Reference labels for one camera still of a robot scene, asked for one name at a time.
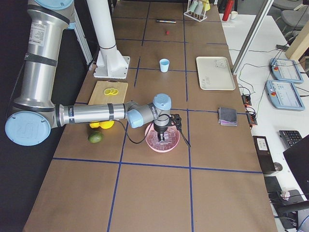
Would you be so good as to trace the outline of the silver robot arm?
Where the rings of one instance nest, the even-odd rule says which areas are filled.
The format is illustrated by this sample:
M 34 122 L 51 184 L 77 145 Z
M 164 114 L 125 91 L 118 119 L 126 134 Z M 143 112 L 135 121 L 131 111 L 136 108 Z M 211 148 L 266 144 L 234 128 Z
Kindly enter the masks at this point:
M 63 106 L 51 101 L 63 30 L 74 22 L 72 0 L 30 0 L 27 12 L 32 23 L 24 58 L 21 94 L 13 101 L 5 124 L 7 137 L 23 146 L 43 142 L 52 128 L 66 124 L 126 119 L 132 128 L 153 122 L 159 141 L 171 125 L 171 98 L 155 95 L 146 105 L 135 102 Z

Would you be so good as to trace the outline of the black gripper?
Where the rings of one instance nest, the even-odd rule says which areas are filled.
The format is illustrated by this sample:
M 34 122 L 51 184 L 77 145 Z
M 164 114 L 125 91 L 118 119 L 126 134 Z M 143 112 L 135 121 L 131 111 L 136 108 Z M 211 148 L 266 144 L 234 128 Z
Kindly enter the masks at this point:
M 158 119 L 154 121 L 154 130 L 157 132 L 157 137 L 159 142 L 164 142 L 164 132 L 169 126 L 172 125 L 169 114 L 161 114 L 158 116 Z

